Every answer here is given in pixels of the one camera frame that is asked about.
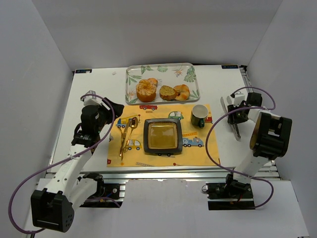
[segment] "mug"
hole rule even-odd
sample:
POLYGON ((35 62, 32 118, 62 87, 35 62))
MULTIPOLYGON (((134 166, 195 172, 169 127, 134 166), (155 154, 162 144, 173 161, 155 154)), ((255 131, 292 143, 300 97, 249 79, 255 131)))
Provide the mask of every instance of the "mug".
POLYGON ((208 116, 208 108, 204 105, 195 105, 192 109, 192 114, 190 116, 190 121, 194 126, 199 126, 203 128, 205 126, 205 121, 208 116))

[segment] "red car print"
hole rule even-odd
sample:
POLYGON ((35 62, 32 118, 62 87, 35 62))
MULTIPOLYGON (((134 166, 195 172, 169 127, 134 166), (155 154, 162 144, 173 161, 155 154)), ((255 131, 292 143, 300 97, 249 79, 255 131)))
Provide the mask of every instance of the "red car print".
POLYGON ((208 117, 205 121, 205 123, 212 123, 212 117, 208 117))
POLYGON ((152 109, 152 111, 158 109, 156 105, 140 105, 140 109, 146 110, 146 109, 152 109))

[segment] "utensil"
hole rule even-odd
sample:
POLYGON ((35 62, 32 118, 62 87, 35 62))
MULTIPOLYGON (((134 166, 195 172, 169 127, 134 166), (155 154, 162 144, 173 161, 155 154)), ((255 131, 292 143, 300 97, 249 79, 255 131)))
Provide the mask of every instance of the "utensil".
POLYGON ((139 124, 138 119, 137 119, 136 117, 132 118, 132 121, 131 121, 131 123, 130 123, 131 132, 130 132, 129 138, 128 138, 127 143, 126 143, 125 146, 128 145, 129 140, 130 140, 130 138, 131 138, 131 134, 132 134, 133 130, 138 127, 138 124, 139 124))
POLYGON ((119 152, 119 156, 121 157, 121 160, 123 160, 123 152, 126 152, 125 151, 125 148, 127 147, 128 143, 129 143, 129 140, 131 138, 131 134, 132 134, 132 131, 137 128, 139 122, 138 122, 138 119, 137 117, 133 117, 131 119, 129 119, 127 125, 125 126, 125 129, 124 131, 122 132, 122 130, 119 128, 120 132, 121 132, 121 146, 120 146, 120 152, 119 152), (131 132, 129 134, 129 139, 127 140, 127 142, 125 143, 125 139, 127 137, 127 132, 128 132, 128 129, 131 128, 131 132))

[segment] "gold spoon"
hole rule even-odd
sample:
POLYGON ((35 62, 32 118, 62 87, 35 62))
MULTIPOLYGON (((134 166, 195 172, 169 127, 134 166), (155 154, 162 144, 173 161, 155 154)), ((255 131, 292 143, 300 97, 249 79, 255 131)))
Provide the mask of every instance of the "gold spoon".
POLYGON ((133 118, 132 118, 132 121, 131 121, 131 123, 130 123, 131 132, 130 132, 129 138, 128 138, 127 143, 126 143, 125 146, 128 145, 129 140, 130 140, 130 138, 131 138, 132 131, 133 131, 135 128, 138 127, 138 124, 139 124, 138 119, 137 119, 136 117, 133 117, 133 118))

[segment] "tray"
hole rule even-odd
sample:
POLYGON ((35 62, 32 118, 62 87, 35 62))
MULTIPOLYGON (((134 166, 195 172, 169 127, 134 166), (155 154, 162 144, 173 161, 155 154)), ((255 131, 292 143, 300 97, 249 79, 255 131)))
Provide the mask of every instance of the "tray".
POLYGON ((159 89, 162 85, 174 87, 186 84, 190 90, 190 97, 182 102, 194 102, 200 98, 195 68, 191 63, 168 63, 130 66, 126 70, 125 101, 130 105, 175 103, 160 98, 159 89), (156 78, 158 80, 157 96, 150 103, 141 102, 136 95, 136 85, 141 79, 156 78))

